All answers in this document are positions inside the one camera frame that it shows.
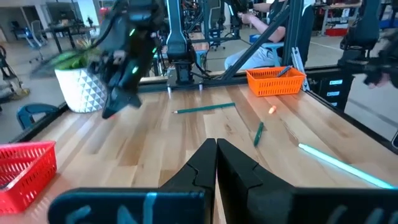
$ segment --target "plastic basket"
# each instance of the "plastic basket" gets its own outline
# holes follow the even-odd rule
[[[23,212],[54,177],[55,142],[0,145],[0,215]]]
[[[278,78],[278,74],[284,68],[255,68],[246,70],[250,89],[256,96],[298,93],[304,81],[305,74],[295,68],[291,68]]]

